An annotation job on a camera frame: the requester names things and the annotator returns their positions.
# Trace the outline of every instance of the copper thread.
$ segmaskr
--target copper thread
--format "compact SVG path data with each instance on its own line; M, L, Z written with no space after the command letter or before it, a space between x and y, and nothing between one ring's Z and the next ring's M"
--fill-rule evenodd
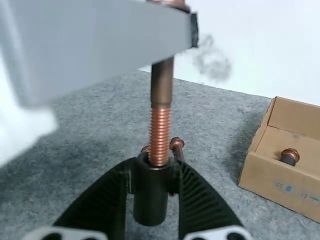
M156 166L163 166L169 158L170 108L153 108L151 111L149 159Z

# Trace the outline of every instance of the metal shaft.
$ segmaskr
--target metal shaft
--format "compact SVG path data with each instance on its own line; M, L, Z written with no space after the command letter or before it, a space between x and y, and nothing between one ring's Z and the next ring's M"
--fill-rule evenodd
M185 0L147 0L185 12L190 9ZM151 68L151 124L149 161L155 167L164 166L169 159L171 132L171 103L174 79L174 57L155 63Z

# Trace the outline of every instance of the black cylindrical holder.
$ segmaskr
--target black cylindrical holder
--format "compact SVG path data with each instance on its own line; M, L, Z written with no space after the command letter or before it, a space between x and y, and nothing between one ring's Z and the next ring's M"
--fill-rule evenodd
M171 162L161 167L149 163L148 153L142 152L133 163L133 217L144 226L157 226L167 215L168 187Z

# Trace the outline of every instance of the cardboard flap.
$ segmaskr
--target cardboard flap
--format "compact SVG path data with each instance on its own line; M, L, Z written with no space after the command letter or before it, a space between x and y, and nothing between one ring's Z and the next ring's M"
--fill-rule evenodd
M276 97L268 125L320 140L320 107Z
M274 108L274 104L275 104L275 98L273 98L269 104L268 109L266 110L265 115L263 116L262 122L258 128L258 130L255 132L255 135L252 139L251 145L249 147L249 149L247 150L247 152L250 151L256 151L257 147L260 143L260 140L262 138L262 136L264 135L264 132L266 130L266 127L268 125L269 119L270 119L270 115L273 112L273 108Z

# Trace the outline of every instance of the gray metal bar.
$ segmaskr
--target gray metal bar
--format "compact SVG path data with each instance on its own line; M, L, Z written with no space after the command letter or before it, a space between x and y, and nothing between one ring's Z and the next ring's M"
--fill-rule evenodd
M0 0L0 50L23 106L190 47L190 16L150 2Z

